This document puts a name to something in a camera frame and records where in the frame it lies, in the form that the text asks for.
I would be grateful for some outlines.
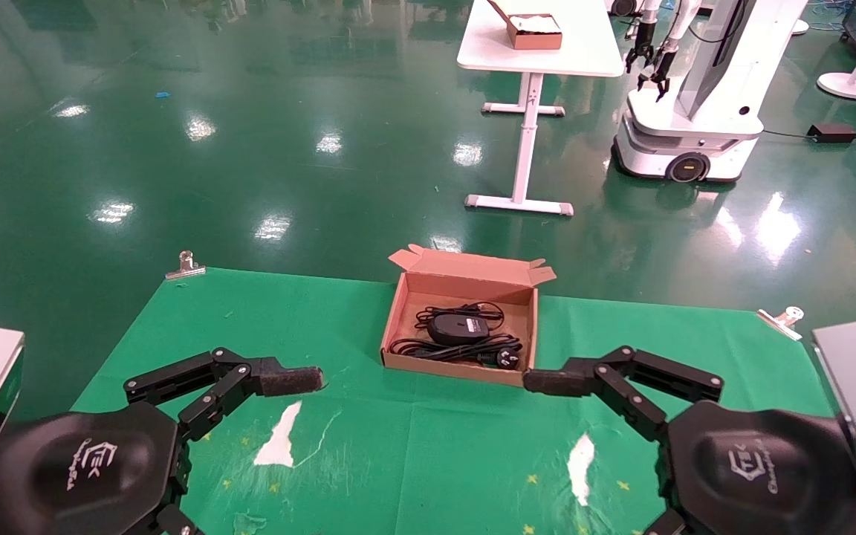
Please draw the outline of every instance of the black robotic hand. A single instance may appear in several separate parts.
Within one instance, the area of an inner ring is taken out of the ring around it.
[[[211,386],[175,422],[156,404]],[[0,436],[0,535],[201,535],[180,512],[201,439],[247,397],[315,392],[318,368],[285,369],[217,348],[123,386],[129,405],[6,424]]]
[[[693,402],[672,422],[626,379]],[[856,465],[843,418],[717,404],[721,378],[642,350],[524,375],[531,392],[598,396],[648,441],[664,512],[644,535],[856,535]]]

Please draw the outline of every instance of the table leg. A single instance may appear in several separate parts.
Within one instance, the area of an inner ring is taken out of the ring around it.
[[[544,75],[539,72],[530,74],[527,95],[524,98],[524,123],[520,128],[520,148],[517,149],[517,169],[513,177],[513,194],[510,198],[490,197],[488,195],[468,195],[464,200],[469,207],[490,207],[491,209],[541,211],[574,215],[573,204],[531,201],[527,198],[527,185],[531,178],[531,160],[534,156],[534,139],[537,133],[537,113],[540,104],[540,88]]]
[[[523,113],[526,106],[524,102],[527,100],[527,92],[530,87],[531,74],[530,72],[521,72],[520,74],[520,95],[517,96],[517,104],[500,104],[497,102],[485,102],[481,107],[482,111],[498,111],[501,113]],[[563,117],[567,112],[563,106],[537,106],[537,113],[544,115],[556,115]]]

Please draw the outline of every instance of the brown box on table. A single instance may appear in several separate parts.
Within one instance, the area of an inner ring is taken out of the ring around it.
[[[426,250],[411,244],[389,260],[400,265],[401,278],[381,340],[385,368],[433,373],[461,379],[522,386],[523,372],[534,367],[537,342],[537,288],[557,275],[543,260],[524,262],[476,254]],[[504,325],[493,334],[506,332],[520,339],[517,369],[486,368],[473,361],[439,362],[389,352],[400,338],[428,340],[424,329],[415,328],[415,315],[425,307],[454,308],[470,302],[490,301],[504,311]]]
[[[507,34],[510,37],[510,45],[514,50],[519,51],[555,51],[560,49],[563,43],[563,33],[558,30],[556,33],[530,33],[530,31],[519,30],[517,26],[510,20],[511,17],[530,18],[530,17],[550,17],[557,24],[554,15],[550,13],[514,13],[517,7],[511,7],[510,4],[502,4],[497,0],[488,0],[490,6],[497,11],[500,18],[507,23]]]

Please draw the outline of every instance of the metal binder clip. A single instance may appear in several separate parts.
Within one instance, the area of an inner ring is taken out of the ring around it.
[[[193,253],[191,253],[191,251],[182,250],[180,254],[180,259],[180,270],[171,271],[167,275],[164,275],[164,279],[172,281],[174,279],[190,277],[191,275],[201,275],[207,273],[206,265],[199,265],[193,261]]]
[[[762,318],[762,320],[771,325],[772,328],[775,328],[776,331],[781,332],[794,341],[801,340],[801,335],[795,332],[791,326],[804,317],[805,312],[798,307],[785,308],[785,313],[778,317],[772,316],[770,313],[762,311],[760,308],[758,310],[758,318]]]

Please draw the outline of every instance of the green cloth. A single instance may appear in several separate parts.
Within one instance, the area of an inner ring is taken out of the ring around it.
[[[598,399],[384,369],[394,290],[213,268],[164,282],[74,409],[121,409],[125,379],[216,346],[320,366],[326,389],[251,398],[193,444],[181,508],[208,535],[629,535],[663,510],[655,446]],[[721,375],[724,406],[829,413],[805,350],[754,312],[545,296],[539,328],[538,368],[629,345]],[[670,417],[686,406],[651,397]],[[295,467],[254,465],[296,400]],[[597,451],[587,507],[567,471],[583,433]]]

